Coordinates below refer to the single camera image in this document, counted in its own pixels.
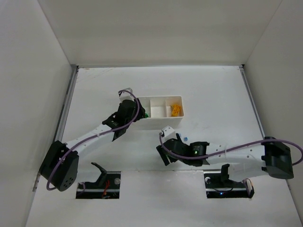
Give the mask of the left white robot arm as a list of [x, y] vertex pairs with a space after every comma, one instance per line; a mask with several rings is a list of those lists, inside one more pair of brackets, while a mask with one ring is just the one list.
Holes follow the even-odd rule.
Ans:
[[87, 134], [68, 142], [53, 142], [40, 166], [39, 173], [46, 180], [46, 188], [61, 192], [74, 182], [96, 182], [99, 173], [94, 170], [79, 170], [79, 162], [92, 151], [115, 141], [135, 121], [145, 117], [145, 109], [140, 100], [124, 100], [118, 110], [110, 115], [101, 125]]

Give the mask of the yellow lego piece with flower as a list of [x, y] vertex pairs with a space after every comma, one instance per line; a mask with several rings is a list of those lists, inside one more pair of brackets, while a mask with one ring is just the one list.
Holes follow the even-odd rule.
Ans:
[[171, 107], [171, 116], [178, 117], [182, 107], [177, 104], [171, 105], [170, 107]]

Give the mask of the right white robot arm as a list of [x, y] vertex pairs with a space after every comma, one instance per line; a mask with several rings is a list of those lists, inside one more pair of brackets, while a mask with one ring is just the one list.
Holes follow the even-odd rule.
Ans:
[[294, 177], [291, 151], [285, 140], [265, 137], [228, 148], [205, 141], [187, 145], [175, 134], [166, 136], [160, 132], [159, 141], [157, 150], [165, 165], [176, 161], [195, 167], [220, 164], [223, 180], [235, 182], [261, 175], [277, 179]]

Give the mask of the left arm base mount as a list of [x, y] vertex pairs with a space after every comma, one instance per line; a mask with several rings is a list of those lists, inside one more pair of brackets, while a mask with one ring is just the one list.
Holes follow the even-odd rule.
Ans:
[[76, 199], [119, 199], [121, 172], [107, 171], [99, 164], [92, 162], [99, 170], [96, 180], [78, 183]]

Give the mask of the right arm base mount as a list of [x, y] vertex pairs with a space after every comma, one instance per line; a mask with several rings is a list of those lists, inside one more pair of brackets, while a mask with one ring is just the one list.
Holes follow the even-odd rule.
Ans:
[[205, 191], [208, 199], [245, 198], [252, 199], [255, 190], [248, 178], [236, 182], [229, 178], [229, 164], [221, 167], [220, 171], [204, 172]]

